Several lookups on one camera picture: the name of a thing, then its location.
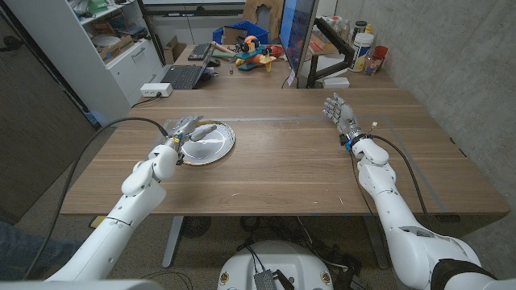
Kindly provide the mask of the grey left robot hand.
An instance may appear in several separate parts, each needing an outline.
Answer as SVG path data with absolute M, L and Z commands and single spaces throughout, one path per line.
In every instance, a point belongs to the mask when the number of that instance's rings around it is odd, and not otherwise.
M 210 125 L 204 128 L 197 127 L 197 124 L 203 119 L 201 115 L 192 115 L 182 118 L 170 131 L 168 137 L 161 143 L 169 146 L 176 152 L 180 152 L 182 146 L 187 141 L 197 142 L 203 139 L 210 132 L 214 131 L 217 126 Z

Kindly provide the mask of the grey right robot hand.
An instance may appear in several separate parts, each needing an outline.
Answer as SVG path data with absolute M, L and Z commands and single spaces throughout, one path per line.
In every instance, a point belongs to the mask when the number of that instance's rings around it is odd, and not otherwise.
M 326 99 L 323 113 L 336 125 L 339 136 L 347 141 L 364 133 L 352 108 L 337 93 Z

